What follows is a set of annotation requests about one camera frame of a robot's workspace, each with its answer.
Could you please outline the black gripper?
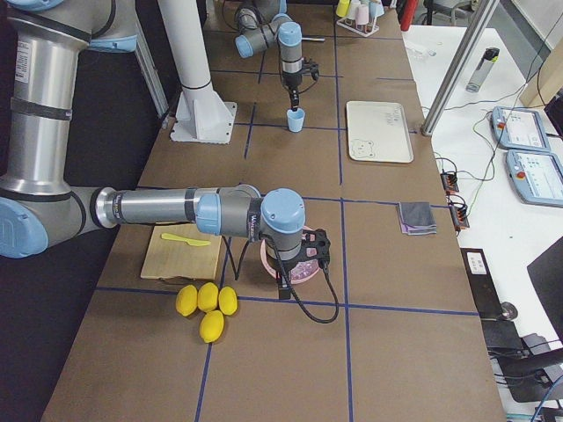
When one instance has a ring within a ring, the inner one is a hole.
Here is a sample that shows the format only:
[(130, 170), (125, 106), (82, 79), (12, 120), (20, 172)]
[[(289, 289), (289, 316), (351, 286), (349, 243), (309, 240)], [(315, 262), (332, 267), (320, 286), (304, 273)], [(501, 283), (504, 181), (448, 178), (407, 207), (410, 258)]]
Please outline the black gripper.
[(297, 110), (300, 104), (299, 87), (304, 76), (310, 76), (314, 85), (319, 79), (318, 63), (301, 58), (295, 62), (281, 60), (281, 83), (289, 92), (290, 108)]
[[(294, 262), (291, 269), (299, 261), (306, 260), (305, 253), (310, 250), (314, 250), (314, 258), (318, 261), (320, 270), (324, 271), (328, 268), (330, 264), (330, 246), (331, 243), (323, 229), (305, 229), (303, 231), (303, 238), (300, 240), (300, 252), (297, 257), (291, 261)], [(286, 269), (284, 268), (283, 260), (280, 258), (278, 248), (274, 245), (274, 251), (276, 258), (279, 262), (279, 268), (276, 270), (275, 278), (277, 281), (291, 281)], [(278, 284), (278, 297), (280, 300), (286, 301), (291, 299), (291, 290), (287, 283)]]

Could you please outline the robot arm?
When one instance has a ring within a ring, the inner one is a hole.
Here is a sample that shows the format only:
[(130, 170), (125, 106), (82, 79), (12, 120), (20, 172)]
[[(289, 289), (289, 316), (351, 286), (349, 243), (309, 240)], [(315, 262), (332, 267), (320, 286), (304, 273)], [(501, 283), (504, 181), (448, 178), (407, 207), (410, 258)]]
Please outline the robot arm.
[[(244, 114), (230, 146), (172, 142), (157, 129), (154, 106), (135, 56), (79, 55), (75, 118), (65, 177), (74, 186), (182, 187), (238, 179), (259, 187), (287, 183), (319, 189), (336, 161), (336, 134), (308, 128), (250, 127)], [(96, 286), (174, 290), (179, 280), (145, 280), (140, 271), (151, 230), (97, 230), (30, 258), (1, 261), (1, 307), (78, 311)]]
[(244, 1), (235, 13), (239, 35), (235, 39), (238, 53), (250, 58), (273, 46), (279, 48), (281, 85), (287, 91), (290, 110), (300, 106), (300, 88), (305, 75), (318, 81), (318, 64), (303, 56), (302, 28), (287, 13), (285, 1)]

